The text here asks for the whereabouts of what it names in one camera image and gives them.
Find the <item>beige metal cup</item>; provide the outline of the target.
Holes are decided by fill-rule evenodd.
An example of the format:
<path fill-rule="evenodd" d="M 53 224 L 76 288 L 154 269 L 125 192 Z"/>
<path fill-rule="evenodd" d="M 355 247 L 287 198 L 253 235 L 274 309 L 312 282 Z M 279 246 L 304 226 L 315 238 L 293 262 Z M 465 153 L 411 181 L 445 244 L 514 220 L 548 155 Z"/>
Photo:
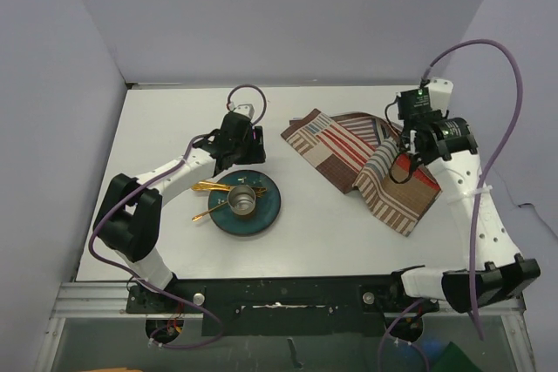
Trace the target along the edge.
<path fill-rule="evenodd" d="M 253 216 L 256 207 L 255 191 L 246 185 L 233 186 L 228 192 L 228 206 L 238 218 Z"/>

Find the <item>blue ceramic plate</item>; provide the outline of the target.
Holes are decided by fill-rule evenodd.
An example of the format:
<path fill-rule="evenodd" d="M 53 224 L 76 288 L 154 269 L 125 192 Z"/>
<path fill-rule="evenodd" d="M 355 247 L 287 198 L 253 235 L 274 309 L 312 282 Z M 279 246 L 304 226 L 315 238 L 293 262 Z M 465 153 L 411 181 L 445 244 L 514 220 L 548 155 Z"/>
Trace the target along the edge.
<path fill-rule="evenodd" d="M 266 189 L 262 197 L 256 199 L 254 214 L 248 218 L 234 215 L 228 204 L 209 214 L 211 220 L 225 233 L 248 237 L 262 233 L 276 220 L 281 209 L 282 198 L 276 183 L 267 174 L 254 170 L 238 170 L 220 177 L 217 183 Z"/>

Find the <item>gold spoon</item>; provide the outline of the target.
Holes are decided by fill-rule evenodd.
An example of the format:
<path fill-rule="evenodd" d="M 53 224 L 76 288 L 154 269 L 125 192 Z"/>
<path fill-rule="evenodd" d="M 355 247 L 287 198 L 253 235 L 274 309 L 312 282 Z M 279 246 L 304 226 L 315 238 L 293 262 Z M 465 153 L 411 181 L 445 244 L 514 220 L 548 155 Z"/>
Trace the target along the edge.
<path fill-rule="evenodd" d="M 244 184 L 232 185 L 231 186 L 231 185 L 226 185 L 226 184 L 222 184 L 222 183 L 201 181 L 201 182 L 198 182 L 195 185 L 193 185 L 191 187 L 191 190 L 196 191 L 196 192 L 201 192 L 201 191 L 230 192 L 232 189 L 240 187 L 240 186 L 244 186 Z M 247 187 L 249 189 L 251 189 L 252 191 L 254 191 L 256 195 L 261 195 L 261 194 L 264 194 L 265 192 L 267 192 L 266 187 L 261 187 L 261 186 L 247 186 Z"/>

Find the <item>patchwork striped cloth placemat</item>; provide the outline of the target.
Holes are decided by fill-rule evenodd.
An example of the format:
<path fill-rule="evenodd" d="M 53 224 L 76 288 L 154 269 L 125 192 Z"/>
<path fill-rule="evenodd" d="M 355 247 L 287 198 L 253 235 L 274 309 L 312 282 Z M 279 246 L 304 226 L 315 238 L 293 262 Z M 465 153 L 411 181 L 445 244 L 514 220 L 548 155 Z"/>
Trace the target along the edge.
<path fill-rule="evenodd" d="M 315 109 L 292 119 L 281 137 L 341 193 L 360 192 L 371 214 L 393 231 L 409 235 L 441 194 L 425 168 L 403 178 L 410 159 L 398 155 L 400 128 L 365 112 L 328 116 Z"/>

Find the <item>gold fork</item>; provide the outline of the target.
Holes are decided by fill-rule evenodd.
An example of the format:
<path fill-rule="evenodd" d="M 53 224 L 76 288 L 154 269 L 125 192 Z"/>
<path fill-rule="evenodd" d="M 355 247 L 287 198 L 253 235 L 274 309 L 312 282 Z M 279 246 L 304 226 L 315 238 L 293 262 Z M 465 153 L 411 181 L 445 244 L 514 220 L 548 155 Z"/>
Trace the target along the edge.
<path fill-rule="evenodd" d="M 201 219 L 202 219 L 203 217 L 205 217 L 206 215 L 209 215 L 209 214 L 212 213 L 213 211 L 215 211 L 215 210 L 217 210 L 217 209 L 219 209 L 219 208 L 221 208 L 221 207 L 223 207 L 223 206 L 227 206 L 227 205 L 228 205 L 228 201 L 227 201 L 227 200 L 222 201 L 222 202 L 219 203 L 218 205 L 213 206 L 213 207 L 209 208 L 208 210 L 206 210 L 206 211 L 204 211 L 204 212 L 202 212 L 202 213 L 199 213 L 199 214 L 195 215 L 195 216 L 191 219 L 191 221 L 192 221 L 192 222 L 196 222 L 196 221 L 198 221 L 198 220 L 201 220 Z"/>

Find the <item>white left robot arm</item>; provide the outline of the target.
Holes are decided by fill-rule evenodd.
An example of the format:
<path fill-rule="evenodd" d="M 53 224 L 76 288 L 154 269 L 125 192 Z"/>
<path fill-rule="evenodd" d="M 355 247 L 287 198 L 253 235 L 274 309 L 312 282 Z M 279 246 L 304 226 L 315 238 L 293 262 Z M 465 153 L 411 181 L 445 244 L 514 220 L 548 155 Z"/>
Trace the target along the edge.
<path fill-rule="evenodd" d="M 262 127 L 246 115 L 228 112 L 219 128 L 193 137 L 177 159 L 142 175 L 112 178 L 92 225 L 89 253 L 146 287 L 146 301 L 154 309 L 170 310 L 178 291 L 169 284 L 174 274 L 156 249 L 163 207 L 231 166 L 265 159 Z"/>

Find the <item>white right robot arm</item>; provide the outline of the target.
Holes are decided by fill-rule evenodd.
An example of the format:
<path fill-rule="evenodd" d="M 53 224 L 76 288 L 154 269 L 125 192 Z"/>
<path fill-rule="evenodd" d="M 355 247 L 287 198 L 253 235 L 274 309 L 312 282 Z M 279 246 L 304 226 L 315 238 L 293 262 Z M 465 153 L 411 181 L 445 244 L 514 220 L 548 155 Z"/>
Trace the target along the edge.
<path fill-rule="evenodd" d="M 519 296 L 541 269 L 523 256 L 497 212 L 469 124 L 434 109 L 425 87 L 403 91 L 395 102 L 403 124 L 398 151 L 410 160 L 408 173 L 424 166 L 433 175 L 465 252 L 461 269 L 406 269 L 388 288 L 389 302 L 406 310 L 419 298 L 442 300 L 459 313 L 472 313 Z"/>

